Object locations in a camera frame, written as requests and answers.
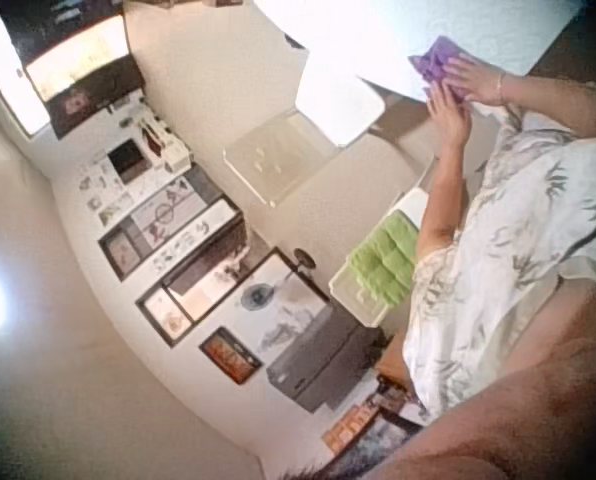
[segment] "woman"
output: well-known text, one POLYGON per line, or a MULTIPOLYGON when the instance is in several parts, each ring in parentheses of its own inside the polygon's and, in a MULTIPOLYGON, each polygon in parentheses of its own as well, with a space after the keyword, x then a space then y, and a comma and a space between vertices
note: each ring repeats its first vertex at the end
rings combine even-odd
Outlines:
MULTIPOLYGON (((539 364, 582 328, 573 325, 576 299, 596 296, 596 89, 518 77, 464 54, 445 68, 448 77, 432 85, 428 102, 442 149, 418 240, 403 352, 433 417, 497 378, 539 364), (467 101, 509 105, 462 232, 471 118, 450 87, 467 101), (527 130, 536 115, 525 111, 557 128, 527 130), (558 318, 548 314, 553 302, 561 302, 558 318), (541 314, 549 327, 529 335, 541 314)), ((576 335, 595 338, 596 322, 576 335)))
POLYGON ((442 149, 404 356, 431 413, 455 408, 378 468, 336 480, 596 478, 596 90, 469 57, 447 72, 428 103, 442 149), (450 86, 520 107, 461 233, 471 120, 450 86), (558 128, 528 130, 522 109, 558 128))

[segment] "hair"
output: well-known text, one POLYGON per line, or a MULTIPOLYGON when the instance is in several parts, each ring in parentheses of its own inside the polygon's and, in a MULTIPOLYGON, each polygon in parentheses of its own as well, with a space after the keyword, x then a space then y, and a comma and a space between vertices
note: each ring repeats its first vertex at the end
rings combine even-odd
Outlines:
POLYGON ((320 470, 305 469, 297 473, 285 473, 278 480, 359 480, 372 468, 373 465, 366 465, 351 471, 334 474, 329 474, 327 468, 320 470))

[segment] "bracelet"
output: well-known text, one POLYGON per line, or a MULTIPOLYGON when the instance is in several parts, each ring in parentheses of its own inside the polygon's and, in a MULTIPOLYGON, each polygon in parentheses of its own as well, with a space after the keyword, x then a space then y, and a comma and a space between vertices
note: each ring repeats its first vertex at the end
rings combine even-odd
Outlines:
POLYGON ((505 77, 505 71, 503 70, 500 72, 500 76, 498 77, 498 85, 496 86, 496 92, 498 94, 498 102, 502 105, 505 103, 505 99, 502 96, 502 79, 505 77))

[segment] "floral dress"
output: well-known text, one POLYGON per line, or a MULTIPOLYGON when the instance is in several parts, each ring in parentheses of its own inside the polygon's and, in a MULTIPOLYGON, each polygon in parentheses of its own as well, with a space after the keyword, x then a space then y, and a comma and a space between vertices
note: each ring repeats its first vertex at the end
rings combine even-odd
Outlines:
POLYGON ((596 139, 509 112, 454 243, 414 273, 403 347, 432 417, 492 383, 558 277, 596 282, 596 139))

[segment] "woman's hand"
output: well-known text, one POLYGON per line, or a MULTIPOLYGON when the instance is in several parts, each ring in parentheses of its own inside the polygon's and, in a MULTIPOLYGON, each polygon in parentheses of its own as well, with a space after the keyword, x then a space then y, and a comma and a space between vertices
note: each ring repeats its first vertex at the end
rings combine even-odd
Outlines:
POLYGON ((443 148, 464 149, 471 133, 471 113, 456 103, 446 81, 431 84, 427 108, 438 125, 443 148))
POLYGON ((509 74, 504 70, 465 53, 450 58, 444 68, 449 74, 446 78, 447 83, 467 92, 465 100, 491 106, 505 103, 502 80, 509 74))

